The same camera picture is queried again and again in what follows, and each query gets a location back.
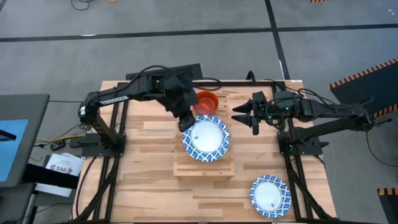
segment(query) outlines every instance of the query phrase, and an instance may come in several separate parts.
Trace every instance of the white plate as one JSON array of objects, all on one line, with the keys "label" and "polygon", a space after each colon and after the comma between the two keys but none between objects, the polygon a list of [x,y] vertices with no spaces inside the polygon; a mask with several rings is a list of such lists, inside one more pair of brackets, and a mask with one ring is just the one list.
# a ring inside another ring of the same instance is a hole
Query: white plate
[{"label": "white plate", "polygon": [[250,201],[262,216],[280,218],[290,208],[292,197],[283,181],[273,175],[262,175],[250,188]]},{"label": "white plate", "polygon": [[228,127],[217,117],[201,115],[196,123],[183,133],[185,150],[202,162],[213,162],[221,158],[229,148]]}]

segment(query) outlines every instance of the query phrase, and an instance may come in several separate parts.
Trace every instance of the wooden block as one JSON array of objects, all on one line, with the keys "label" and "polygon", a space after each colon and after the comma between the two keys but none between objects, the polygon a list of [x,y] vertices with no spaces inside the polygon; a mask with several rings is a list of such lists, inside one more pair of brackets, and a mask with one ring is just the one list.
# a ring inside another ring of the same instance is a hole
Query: wooden block
[{"label": "wooden block", "polygon": [[[227,125],[229,134],[233,138],[230,125],[230,113],[228,95],[225,92],[216,92],[219,106],[214,116],[219,117]],[[176,131],[176,143],[174,151],[174,176],[175,177],[210,177],[211,179],[228,179],[235,175],[234,156],[232,144],[222,158],[214,162],[200,162],[192,158],[185,150],[182,143],[182,133]]]}]

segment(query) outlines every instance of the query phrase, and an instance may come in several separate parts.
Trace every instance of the gray floor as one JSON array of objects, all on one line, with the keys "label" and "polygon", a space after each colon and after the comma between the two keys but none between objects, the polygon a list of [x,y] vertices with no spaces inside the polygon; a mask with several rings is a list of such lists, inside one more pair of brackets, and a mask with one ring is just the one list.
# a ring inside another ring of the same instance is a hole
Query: gray floor
[{"label": "gray floor", "polygon": [[[395,0],[271,2],[279,27],[398,23]],[[69,1],[8,0],[0,12],[0,37],[258,27],[270,27],[260,0],[94,0],[81,12]],[[303,80],[332,100],[329,83],[396,57],[397,36],[398,29],[280,33],[291,79]],[[201,63],[206,77],[240,79],[252,70],[257,78],[282,78],[271,33],[3,42],[0,94],[49,93],[53,100],[83,100],[103,80],[122,80],[152,64],[189,63]],[[54,138],[78,124],[76,110],[74,104],[49,104],[39,138]],[[369,140],[380,158],[398,164],[396,133],[387,124],[373,129]],[[397,187],[398,169],[371,157],[364,133],[344,131],[322,140],[331,143],[324,153],[338,217],[387,223],[376,189]],[[44,154],[50,150],[35,148],[32,156]],[[59,206],[39,213],[35,222],[62,222],[69,215],[68,206]]]}]

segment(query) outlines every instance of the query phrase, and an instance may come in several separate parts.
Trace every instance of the wooden table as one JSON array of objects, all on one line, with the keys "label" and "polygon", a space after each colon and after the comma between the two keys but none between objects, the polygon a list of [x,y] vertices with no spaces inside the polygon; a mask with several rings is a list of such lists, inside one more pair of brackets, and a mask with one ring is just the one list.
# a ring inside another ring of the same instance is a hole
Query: wooden table
[{"label": "wooden table", "polygon": [[[105,81],[101,89],[112,88],[117,83]],[[295,89],[303,87],[301,82],[290,80],[286,81],[286,85]],[[226,94],[230,108],[247,102],[256,91],[263,91],[268,100],[272,99],[271,88],[266,86],[222,87],[218,90]],[[110,121],[112,109],[112,106],[101,108],[101,116],[105,121]],[[260,175],[276,175],[288,182],[285,162],[279,153],[277,130],[263,122],[260,134],[253,136],[247,126],[228,119],[234,153],[234,177],[229,180],[176,178],[173,175],[176,119],[156,101],[130,101],[126,121],[126,150],[120,161],[111,221],[294,221],[292,206],[284,217],[266,219],[253,209],[249,199],[250,186]],[[294,125],[308,127],[312,123],[295,120]],[[91,160],[86,159],[82,174]],[[313,156],[302,156],[302,160],[309,191],[327,213],[335,216],[323,164]],[[80,212],[97,191],[102,161],[103,158],[97,158],[86,177],[79,201]],[[305,217],[302,194],[296,189],[301,214]],[[104,217],[107,198],[106,192],[100,218]]]}]

